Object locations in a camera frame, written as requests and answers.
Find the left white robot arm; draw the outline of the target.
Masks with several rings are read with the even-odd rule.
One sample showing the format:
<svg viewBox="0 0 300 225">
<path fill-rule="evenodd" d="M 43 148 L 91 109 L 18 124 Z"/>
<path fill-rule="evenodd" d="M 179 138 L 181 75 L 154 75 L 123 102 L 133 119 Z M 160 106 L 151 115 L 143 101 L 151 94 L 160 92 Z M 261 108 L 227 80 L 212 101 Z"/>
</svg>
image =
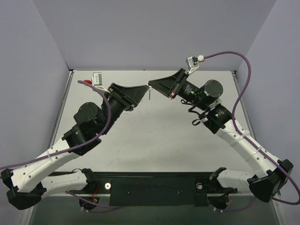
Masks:
<svg viewBox="0 0 300 225">
<path fill-rule="evenodd" d="M 10 165 L 0 173 L 8 187 L 8 202 L 19 210 L 28 209 L 43 198 L 68 191 L 83 191 L 88 194 L 98 187 L 91 169 L 81 169 L 66 175 L 52 173 L 64 164 L 85 155 L 101 143 L 124 111 L 138 106 L 149 87 L 147 85 L 123 87 L 112 83 L 104 93 L 85 81 L 103 99 L 101 106 L 93 102 L 82 104 L 74 115 L 75 125 L 52 147 L 28 162 Z"/>
</svg>

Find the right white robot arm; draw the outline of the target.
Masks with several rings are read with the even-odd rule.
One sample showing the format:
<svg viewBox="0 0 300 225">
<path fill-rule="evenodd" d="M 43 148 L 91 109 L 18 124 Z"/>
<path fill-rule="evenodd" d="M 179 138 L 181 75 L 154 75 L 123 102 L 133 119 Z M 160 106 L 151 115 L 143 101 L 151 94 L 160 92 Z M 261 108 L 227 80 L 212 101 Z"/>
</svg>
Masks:
<svg viewBox="0 0 300 225">
<path fill-rule="evenodd" d="M 215 192 L 224 188 L 250 191 L 259 200 L 269 202 L 287 182 L 293 164 L 270 154 L 248 130 L 233 120 L 232 113 L 221 103 L 223 86 L 220 82 L 208 80 L 199 88 L 187 78 L 188 73 L 180 69 L 172 76 L 150 80 L 148 85 L 170 99 L 181 97 L 182 104 L 191 106 L 191 113 L 194 108 L 202 110 L 192 124 L 203 124 L 228 143 L 252 168 L 251 172 L 242 172 L 221 167 L 210 176 L 210 188 Z"/>
</svg>

